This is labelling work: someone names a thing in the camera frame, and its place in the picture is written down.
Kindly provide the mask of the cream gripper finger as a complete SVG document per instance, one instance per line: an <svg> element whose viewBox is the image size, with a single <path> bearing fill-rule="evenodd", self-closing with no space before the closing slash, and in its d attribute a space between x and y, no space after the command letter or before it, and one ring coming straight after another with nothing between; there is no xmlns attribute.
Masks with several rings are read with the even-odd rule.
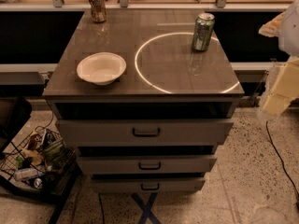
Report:
<svg viewBox="0 0 299 224"><path fill-rule="evenodd" d="M279 36L279 28L282 23L282 19L284 16L284 12L277 15L274 19L264 24L259 29L259 34L267 37L278 37Z"/></svg>
<svg viewBox="0 0 299 224"><path fill-rule="evenodd" d="M278 75L262 106L269 115L280 115L299 97L299 59L292 58L280 66Z"/></svg>

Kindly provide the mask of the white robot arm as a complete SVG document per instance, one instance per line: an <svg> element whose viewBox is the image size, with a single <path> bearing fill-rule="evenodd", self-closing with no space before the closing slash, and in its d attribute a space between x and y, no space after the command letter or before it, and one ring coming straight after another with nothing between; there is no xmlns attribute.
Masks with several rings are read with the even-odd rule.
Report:
<svg viewBox="0 0 299 224"><path fill-rule="evenodd" d="M299 0L264 24L260 35L278 38L278 48L290 55L284 64L273 62L260 102L261 113L279 116L299 97Z"/></svg>

